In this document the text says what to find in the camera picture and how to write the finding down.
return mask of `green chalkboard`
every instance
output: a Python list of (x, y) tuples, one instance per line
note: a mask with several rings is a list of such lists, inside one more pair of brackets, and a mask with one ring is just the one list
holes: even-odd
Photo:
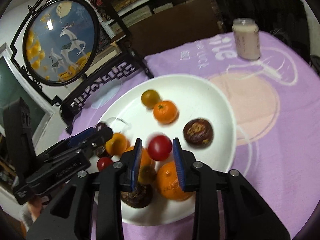
[(36, 131), (39, 123), (45, 115), (45, 111), (29, 96), (24, 88), (19, 84), (12, 74), (5, 59), (0, 58), (0, 125), (3, 124), (3, 109), (10, 102), (17, 100), (19, 97), (28, 104), (30, 108), (32, 134)]

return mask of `orange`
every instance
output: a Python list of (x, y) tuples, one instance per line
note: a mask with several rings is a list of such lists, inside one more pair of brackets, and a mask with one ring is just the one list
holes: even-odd
[(174, 161), (163, 165), (156, 178), (157, 190), (161, 196), (171, 200), (186, 200), (191, 192), (183, 192), (179, 186), (176, 165)]
[(153, 108), (153, 116), (162, 124), (173, 122), (178, 115), (178, 109), (171, 101), (162, 101)]
[(127, 138), (121, 133), (114, 133), (112, 138), (106, 142), (106, 151), (110, 155), (122, 155), (128, 145)]
[(156, 103), (160, 101), (160, 96), (155, 90), (144, 91), (141, 96), (141, 102), (149, 109), (153, 109)]
[[(134, 146), (130, 146), (129, 148), (127, 148), (125, 151), (132, 151), (134, 148)], [(141, 154), (141, 163), (140, 163), (140, 167), (142, 166), (155, 166), (155, 162), (153, 159), (150, 158), (147, 149), (143, 148), (142, 149), (142, 154)]]

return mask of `white plate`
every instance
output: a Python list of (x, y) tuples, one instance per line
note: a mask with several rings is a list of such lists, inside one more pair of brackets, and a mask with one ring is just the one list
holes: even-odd
[[(178, 110), (179, 118), (172, 124), (159, 125), (152, 111), (141, 103), (141, 95), (148, 89), (158, 91), (162, 100), (173, 101)], [(130, 140), (131, 145), (136, 138), (141, 138), (143, 146), (153, 133), (165, 133), (171, 140), (178, 137), (182, 149), (192, 151), (200, 160), (212, 169), (227, 172), (231, 168), (236, 149), (236, 119), (232, 108), (224, 94), (211, 82), (196, 76), (175, 74), (150, 79), (121, 96), (100, 121), (118, 117), (125, 120), (129, 126), (118, 121), (111, 122), (114, 132), (122, 132)], [(183, 137), (183, 127), (192, 119), (205, 118), (214, 129), (214, 139), (211, 145), (204, 149), (190, 147)], [(92, 166), (88, 171), (96, 172), (98, 158), (91, 158)], [(158, 170), (164, 162), (156, 163)], [(122, 220), (125, 223), (153, 226), (171, 223), (194, 212), (195, 197), (178, 202), (162, 198), (154, 190), (154, 198), (150, 205), (142, 209), (132, 208), (121, 202)]]

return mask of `round painting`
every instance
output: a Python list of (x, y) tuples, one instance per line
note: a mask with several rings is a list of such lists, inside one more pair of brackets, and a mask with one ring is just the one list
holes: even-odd
[(40, 82), (61, 86), (82, 76), (99, 43), (99, 22), (83, 0), (52, 0), (28, 24), (25, 62)]

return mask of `glass jar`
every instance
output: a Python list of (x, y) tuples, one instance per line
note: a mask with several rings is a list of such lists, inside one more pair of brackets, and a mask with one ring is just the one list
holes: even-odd
[(259, 28), (248, 18), (235, 19), (232, 31), (235, 35), (238, 56), (247, 60), (260, 58)]

